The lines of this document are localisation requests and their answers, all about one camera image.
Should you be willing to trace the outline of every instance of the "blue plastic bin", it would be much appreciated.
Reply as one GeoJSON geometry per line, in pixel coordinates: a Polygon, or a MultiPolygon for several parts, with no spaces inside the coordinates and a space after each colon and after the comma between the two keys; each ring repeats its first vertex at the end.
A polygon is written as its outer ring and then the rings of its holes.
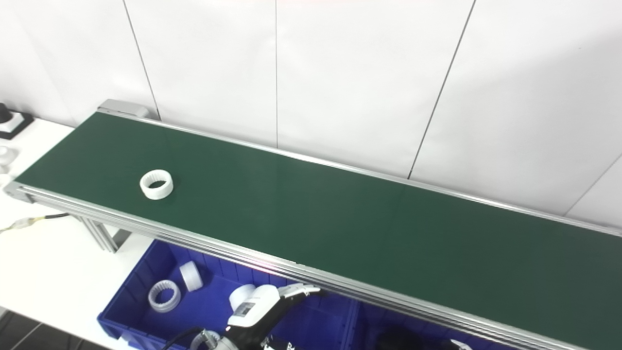
{"type": "Polygon", "coordinates": [[[352,350],[375,350],[378,336],[393,326],[406,328],[418,334],[426,350],[439,350],[441,340],[446,339],[461,341],[473,350],[514,350],[509,346],[365,303],[360,304],[352,350]]]}
{"type": "MultiPolygon", "coordinates": [[[[167,340],[194,326],[223,334],[233,313],[229,294],[247,283],[278,287],[295,282],[156,240],[98,321],[111,337],[123,338],[143,350],[160,350],[167,340]],[[191,260],[197,264],[204,286],[188,292],[179,266],[191,260]],[[182,291],[179,305],[162,314],[155,312],[147,300],[151,287],[161,280],[174,281],[182,291]]],[[[306,350],[348,350],[357,312],[358,302],[344,296],[310,296],[293,307],[272,334],[306,350]]],[[[172,349],[185,349],[192,340],[188,338],[172,349]]]]}

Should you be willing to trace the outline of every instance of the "cable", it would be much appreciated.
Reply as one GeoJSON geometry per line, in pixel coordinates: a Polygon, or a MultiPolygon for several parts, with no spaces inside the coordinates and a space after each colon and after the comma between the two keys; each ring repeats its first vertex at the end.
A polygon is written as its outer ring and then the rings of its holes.
{"type": "Polygon", "coordinates": [[[161,350],[168,350],[168,348],[173,346],[173,344],[175,344],[177,341],[180,341],[182,338],[187,337],[191,334],[201,333],[203,329],[204,329],[203,327],[192,327],[184,332],[181,332],[178,335],[176,335],[173,339],[169,340],[169,342],[167,342],[161,350]]]}
{"type": "Polygon", "coordinates": [[[37,221],[40,220],[44,220],[44,219],[56,219],[59,217],[65,217],[65,216],[69,216],[68,212],[62,213],[62,214],[54,214],[54,215],[46,215],[46,216],[38,216],[38,217],[25,217],[23,219],[19,219],[17,221],[15,221],[11,226],[6,227],[4,229],[0,230],[0,234],[3,233],[4,231],[8,231],[8,230],[18,230],[18,229],[23,229],[24,227],[28,227],[32,224],[34,224],[37,221]]]}
{"type": "Polygon", "coordinates": [[[59,217],[65,217],[65,216],[69,216],[68,212],[64,212],[61,214],[54,214],[54,215],[46,215],[43,218],[44,219],[58,219],[59,217]]]}

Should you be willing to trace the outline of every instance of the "white ring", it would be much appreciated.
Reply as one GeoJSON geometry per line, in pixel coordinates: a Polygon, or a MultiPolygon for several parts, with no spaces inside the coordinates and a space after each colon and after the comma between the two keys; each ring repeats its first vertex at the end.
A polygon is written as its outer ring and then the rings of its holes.
{"type": "Polygon", "coordinates": [[[9,165],[15,158],[17,158],[16,150],[7,146],[0,146],[0,165],[9,165]]]}
{"type": "Polygon", "coordinates": [[[179,287],[175,284],[175,282],[170,280],[164,280],[156,283],[151,290],[149,291],[149,304],[151,307],[159,313],[167,313],[170,310],[174,309],[179,301],[182,299],[182,294],[179,292],[179,287]],[[170,297],[170,300],[165,301],[163,303],[156,302],[157,295],[166,290],[170,289],[173,291],[173,296],[170,297]]]}
{"type": "Polygon", "coordinates": [[[147,198],[153,200],[162,199],[173,191],[173,178],[168,171],[156,169],[143,175],[140,185],[142,193],[144,193],[147,198]],[[158,181],[164,181],[163,185],[156,188],[149,188],[149,186],[158,181]]]}
{"type": "Polygon", "coordinates": [[[182,272],[183,281],[186,283],[188,291],[193,291],[203,286],[203,280],[194,262],[187,262],[179,267],[182,272]]]}

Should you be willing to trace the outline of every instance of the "conveyor leg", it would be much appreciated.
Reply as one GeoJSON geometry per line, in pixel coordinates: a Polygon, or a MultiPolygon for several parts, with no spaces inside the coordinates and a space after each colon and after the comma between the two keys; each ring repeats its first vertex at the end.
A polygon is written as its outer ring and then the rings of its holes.
{"type": "Polygon", "coordinates": [[[110,236],[110,233],[108,233],[108,230],[106,230],[106,227],[104,227],[101,222],[91,220],[86,217],[78,216],[77,218],[82,221],[84,226],[86,226],[86,229],[91,233],[91,236],[93,236],[95,242],[100,245],[100,248],[111,253],[116,253],[116,251],[119,250],[119,246],[122,242],[115,242],[112,236],[110,236]]]}

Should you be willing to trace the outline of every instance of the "wall panel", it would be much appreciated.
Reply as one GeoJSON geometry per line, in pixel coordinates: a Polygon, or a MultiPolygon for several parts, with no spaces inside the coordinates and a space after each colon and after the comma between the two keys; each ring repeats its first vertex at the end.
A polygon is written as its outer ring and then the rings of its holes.
{"type": "Polygon", "coordinates": [[[478,0],[412,179],[563,214],[622,151],[620,14],[478,0]]]}

